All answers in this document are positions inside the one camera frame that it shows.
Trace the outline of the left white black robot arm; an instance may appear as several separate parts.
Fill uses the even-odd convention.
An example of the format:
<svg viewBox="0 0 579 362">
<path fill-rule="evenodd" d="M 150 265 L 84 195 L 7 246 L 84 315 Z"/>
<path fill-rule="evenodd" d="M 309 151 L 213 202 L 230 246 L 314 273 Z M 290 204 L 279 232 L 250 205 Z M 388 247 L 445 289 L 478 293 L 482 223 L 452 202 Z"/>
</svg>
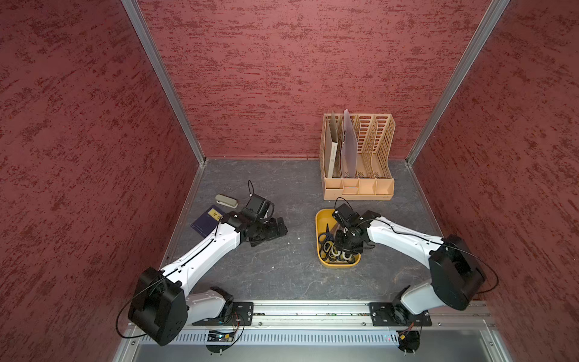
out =
<svg viewBox="0 0 579 362">
<path fill-rule="evenodd" d="M 215 229 L 188 253 L 160 270 L 148 268 L 137 282 L 128 307 L 128 319 L 159 346 L 172 342 L 187 325 L 217 320 L 241 322 L 233 312 L 233 297 L 212 287 L 193 294 L 200 279 L 227 253 L 244 242 L 253 247 L 285 236 L 288 229 L 281 217 L 252 220 L 230 212 Z"/>
</svg>

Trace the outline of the yellow plastic storage tray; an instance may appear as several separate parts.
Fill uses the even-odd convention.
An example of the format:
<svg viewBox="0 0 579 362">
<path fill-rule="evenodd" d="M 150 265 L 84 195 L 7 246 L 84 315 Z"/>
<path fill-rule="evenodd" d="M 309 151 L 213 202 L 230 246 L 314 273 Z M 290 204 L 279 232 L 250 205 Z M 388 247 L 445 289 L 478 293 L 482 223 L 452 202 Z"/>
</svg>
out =
<svg viewBox="0 0 579 362">
<path fill-rule="evenodd" d="M 340 230 L 338 223 L 333 218 L 333 212 L 334 211 L 331 209 L 322 209 L 321 211 L 318 211 L 318 213 L 316 215 L 317 237 L 319 234 L 325 232 L 326 225 L 329 225 L 330 230 L 333 233 L 334 237 L 336 236 L 336 232 Z M 318 252 L 319 252 L 319 248 L 320 248 L 320 245 L 318 244 L 318 241 L 317 241 L 317 251 Z M 319 255 L 318 255 L 318 259 L 322 263 L 322 265 L 324 265 L 327 268 L 351 268 L 353 266 L 356 266 L 360 262 L 360 259 L 361 259 L 360 254 L 354 255 L 354 256 L 358 256 L 358 261 L 353 265 L 329 265 L 329 264 L 326 264 L 325 262 L 322 262 Z"/>
</svg>

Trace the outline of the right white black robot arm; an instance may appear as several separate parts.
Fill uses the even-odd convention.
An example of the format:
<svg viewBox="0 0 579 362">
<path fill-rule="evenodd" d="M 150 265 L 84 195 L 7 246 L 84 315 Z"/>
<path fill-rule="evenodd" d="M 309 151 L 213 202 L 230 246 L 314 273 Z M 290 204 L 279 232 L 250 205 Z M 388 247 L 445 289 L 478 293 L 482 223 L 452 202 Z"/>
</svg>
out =
<svg viewBox="0 0 579 362">
<path fill-rule="evenodd" d="M 333 212 L 339 224 L 336 248 L 362 253 L 377 244 L 390 247 L 420 262 L 430 278 L 408 286 L 391 302 L 390 312 L 399 324 L 440 306 L 464 311 L 486 281 L 478 259 L 456 235 L 441 238 L 416 232 L 387 218 L 366 211 L 360 215 L 343 205 Z"/>
</svg>

